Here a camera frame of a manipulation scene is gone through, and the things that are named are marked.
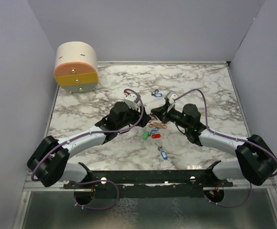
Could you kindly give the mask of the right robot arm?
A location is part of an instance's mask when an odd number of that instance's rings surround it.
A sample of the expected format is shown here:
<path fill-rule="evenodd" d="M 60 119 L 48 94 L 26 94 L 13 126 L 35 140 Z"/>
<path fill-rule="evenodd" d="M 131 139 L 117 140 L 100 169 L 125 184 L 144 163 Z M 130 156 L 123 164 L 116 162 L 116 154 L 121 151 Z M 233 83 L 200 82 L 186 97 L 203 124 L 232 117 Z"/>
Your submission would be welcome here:
<path fill-rule="evenodd" d="M 201 114 L 194 104 L 186 104 L 182 112 L 165 104 L 153 108 L 151 113 L 164 124 L 174 123 L 184 129 L 184 135 L 195 145 L 215 148 L 236 157 L 236 161 L 216 162 L 209 167 L 205 181 L 215 187 L 224 179 L 245 178 L 260 186 L 277 172 L 277 158 L 258 135 L 249 138 L 225 135 L 211 130 L 201 121 Z"/>

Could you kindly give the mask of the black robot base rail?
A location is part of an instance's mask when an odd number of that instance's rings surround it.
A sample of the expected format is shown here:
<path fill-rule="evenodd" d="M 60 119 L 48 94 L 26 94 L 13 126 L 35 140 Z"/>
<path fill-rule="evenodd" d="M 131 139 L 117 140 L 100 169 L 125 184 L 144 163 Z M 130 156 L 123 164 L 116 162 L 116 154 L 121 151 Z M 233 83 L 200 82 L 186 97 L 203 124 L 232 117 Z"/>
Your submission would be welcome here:
<path fill-rule="evenodd" d="M 85 182 L 64 185 L 75 192 L 92 193 L 96 198 L 170 198 L 204 197 L 203 189 L 232 187 L 226 179 L 219 180 L 211 170 L 133 170 L 94 171 Z"/>

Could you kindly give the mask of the red key tag with key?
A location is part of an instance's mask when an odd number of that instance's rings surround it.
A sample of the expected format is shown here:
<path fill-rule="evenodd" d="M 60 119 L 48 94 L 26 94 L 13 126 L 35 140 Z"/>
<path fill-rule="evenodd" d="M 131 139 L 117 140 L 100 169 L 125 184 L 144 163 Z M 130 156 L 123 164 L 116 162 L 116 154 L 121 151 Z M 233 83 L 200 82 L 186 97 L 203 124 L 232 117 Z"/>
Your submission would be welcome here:
<path fill-rule="evenodd" d="M 161 137 L 161 134 L 153 134 L 151 136 L 153 139 L 157 139 L 157 138 L 160 138 Z"/>

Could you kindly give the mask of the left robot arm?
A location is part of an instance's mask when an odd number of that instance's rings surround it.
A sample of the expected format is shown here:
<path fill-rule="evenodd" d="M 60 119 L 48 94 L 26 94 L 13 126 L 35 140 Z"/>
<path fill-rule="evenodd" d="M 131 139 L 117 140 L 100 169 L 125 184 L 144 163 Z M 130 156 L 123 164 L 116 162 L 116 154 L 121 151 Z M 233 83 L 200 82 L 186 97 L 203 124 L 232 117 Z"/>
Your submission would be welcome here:
<path fill-rule="evenodd" d="M 117 102 L 107 116 L 80 134 L 62 139 L 51 135 L 45 137 L 27 162 L 32 172 L 31 180 L 40 181 L 44 187 L 62 180 L 74 181 L 80 188 L 88 187 L 91 183 L 88 168 L 71 164 L 68 160 L 84 150 L 111 141 L 133 127 L 145 127 L 150 119 L 143 106 L 132 109 L 125 102 Z"/>

